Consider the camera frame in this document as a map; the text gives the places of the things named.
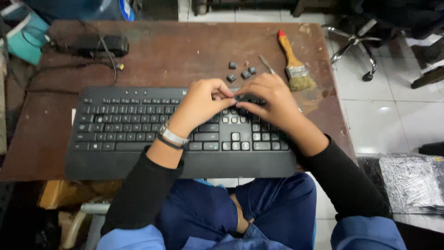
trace black keyboard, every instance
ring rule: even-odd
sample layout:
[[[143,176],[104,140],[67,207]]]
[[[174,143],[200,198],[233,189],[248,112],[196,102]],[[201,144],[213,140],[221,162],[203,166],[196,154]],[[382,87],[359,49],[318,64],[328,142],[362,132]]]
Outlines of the black keyboard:
[[[68,144],[66,176],[71,180],[125,178],[186,92],[176,88],[85,88]],[[244,109],[221,111],[189,138],[181,178],[288,177],[296,169],[296,157],[285,134]]]

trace wooden desk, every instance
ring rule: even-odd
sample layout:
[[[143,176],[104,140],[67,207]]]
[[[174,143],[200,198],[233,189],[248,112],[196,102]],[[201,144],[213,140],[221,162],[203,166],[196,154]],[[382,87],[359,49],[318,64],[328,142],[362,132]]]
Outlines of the wooden desk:
[[[297,58],[305,63],[317,88],[294,93],[304,114],[354,158],[348,130],[332,76],[332,68],[318,24],[216,24],[177,22],[115,22],[94,25],[105,34],[123,34],[130,42],[128,55],[117,61],[125,65],[117,86],[187,87],[202,78],[222,78],[235,73],[238,79],[230,87],[240,87],[247,60],[258,73],[267,72],[260,62],[261,53],[283,78],[285,57],[276,34],[283,29],[292,42]],[[50,36],[67,43],[76,35],[94,32],[77,21],[56,21]],[[46,52],[40,66],[80,62],[81,58]],[[238,63],[236,70],[228,62]],[[111,69],[91,65],[82,69],[48,71],[36,77],[31,89],[80,91],[83,87],[107,86],[113,80]],[[77,97],[53,93],[29,93],[15,137],[9,148],[0,181],[64,179],[66,147],[71,130],[71,109]]]

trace hand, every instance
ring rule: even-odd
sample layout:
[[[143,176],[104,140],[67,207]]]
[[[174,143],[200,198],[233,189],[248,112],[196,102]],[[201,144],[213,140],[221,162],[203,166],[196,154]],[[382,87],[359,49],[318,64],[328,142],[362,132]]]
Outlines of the hand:
[[[264,73],[247,82],[235,95],[253,94],[266,101],[265,106],[239,102],[236,107],[244,108],[288,133],[295,122],[303,116],[290,89],[277,74]]]
[[[169,130],[182,138],[187,138],[197,126],[221,110],[233,106],[236,103],[233,97],[233,92],[221,79],[193,82],[171,117]]]

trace bracelet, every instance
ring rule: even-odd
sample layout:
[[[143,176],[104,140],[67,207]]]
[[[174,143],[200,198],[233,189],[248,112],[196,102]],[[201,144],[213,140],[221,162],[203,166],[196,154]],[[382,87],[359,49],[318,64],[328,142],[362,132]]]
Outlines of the bracelet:
[[[161,142],[167,144],[168,146],[170,146],[170,147],[172,147],[172,148],[174,148],[174,149],[185,149],[185,145],[177,146],[177,145],[175,145],[175,144],[173,144],[173,143],[171,143],[171,142],[165,140],[165,138],[163,138],[163,137],[160,135],[160,133],[157,133],[157,139],[159,139]]]

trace silver watch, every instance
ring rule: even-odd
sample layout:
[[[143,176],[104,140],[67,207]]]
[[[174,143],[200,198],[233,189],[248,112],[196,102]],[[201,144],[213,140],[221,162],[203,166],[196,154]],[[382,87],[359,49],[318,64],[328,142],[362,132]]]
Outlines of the silver watch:
[[[185,145],[190,141],[188,138],[182,138],[180,136],[173,134],[170,130],[168,130],[168,121],[162,124],[159,130],[159,134],[163,138],[180,145]]]

